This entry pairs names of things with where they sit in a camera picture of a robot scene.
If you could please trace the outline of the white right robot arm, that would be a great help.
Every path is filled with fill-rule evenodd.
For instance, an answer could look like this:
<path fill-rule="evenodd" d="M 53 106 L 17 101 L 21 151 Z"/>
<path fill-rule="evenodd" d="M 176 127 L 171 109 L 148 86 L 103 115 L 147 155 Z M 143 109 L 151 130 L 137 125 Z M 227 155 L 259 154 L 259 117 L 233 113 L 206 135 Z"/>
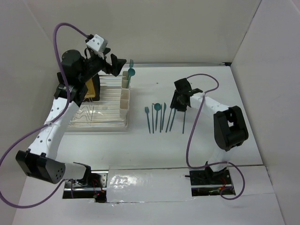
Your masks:
<path fill-rule="evenodd" d="M 205 171 L 204 177 L 210 184 L 220 180 L 220 171 L 230 164 L 234 150 L 249 137 L 243 112 L 239 106 L 229 107 L 207 96 L 208 93 L 219 88 L 218 80 L 215 82 L 215 88 L 203 91 L 199 88 L 193 89 L 187 78 L 175 81 L 175 91 L 170 106 L 178 112 L 186 112 L 188 107 L 198 110 L 188 138 L 186 163 L 190 169 L 209 167 L 210 169 Z M 197 122 L 202 114 L 213 120 L 215 148 L 205 165 L 192 166 L 189 162 L 189 151 Z"/>

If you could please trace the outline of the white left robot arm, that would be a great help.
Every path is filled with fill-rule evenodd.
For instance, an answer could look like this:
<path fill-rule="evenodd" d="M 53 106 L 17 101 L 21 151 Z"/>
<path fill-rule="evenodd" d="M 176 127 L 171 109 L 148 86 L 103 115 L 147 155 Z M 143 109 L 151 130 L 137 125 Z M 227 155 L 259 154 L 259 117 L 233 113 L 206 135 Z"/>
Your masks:
<path fill-rule="evenodd" d="M 59 85 L 54 94 L 51 110 L 45 126 L 26 151 L 18 151 L 16 161 L 29 176 L 52 184 L 64 176 L 66 166 L 56 161 L 58 147 L 74 114 L 78 111 L 88 92 L 86 82 L 100 71 L 118 76 L 126 64 L 111 54 L 111 63 L 90 48 L 85 49 L 90 57 L 82 56 L 78 50 L 68 50 L 58 58 L 62 71 L 57 73 Z"/>

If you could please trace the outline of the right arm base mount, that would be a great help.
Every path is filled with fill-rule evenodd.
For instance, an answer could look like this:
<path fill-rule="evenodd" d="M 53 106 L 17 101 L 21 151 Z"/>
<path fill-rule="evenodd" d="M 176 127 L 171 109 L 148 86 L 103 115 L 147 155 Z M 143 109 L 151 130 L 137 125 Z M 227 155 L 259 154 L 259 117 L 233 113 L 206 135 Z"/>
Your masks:
<path fill-rule="evenodd" d="M 213 172 L 210 167 L 203 170 L 190 170 L 185 178 L 190 180 L 192 196 L 236 195 L 230 171 L 227 168 Z"/>

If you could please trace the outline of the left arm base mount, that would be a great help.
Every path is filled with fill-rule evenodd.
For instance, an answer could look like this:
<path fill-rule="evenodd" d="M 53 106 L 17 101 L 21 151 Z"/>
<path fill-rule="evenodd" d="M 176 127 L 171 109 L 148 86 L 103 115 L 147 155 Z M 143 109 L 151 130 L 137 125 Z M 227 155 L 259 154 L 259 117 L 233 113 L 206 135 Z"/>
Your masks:
<path fill-rule="evenodd" d="M 96 203 L 106 203 L 108 171 L 94 170 L 88 178 L 87 184 L 79 180 L 65 181 L 62 199 L 89 199 Z"/>

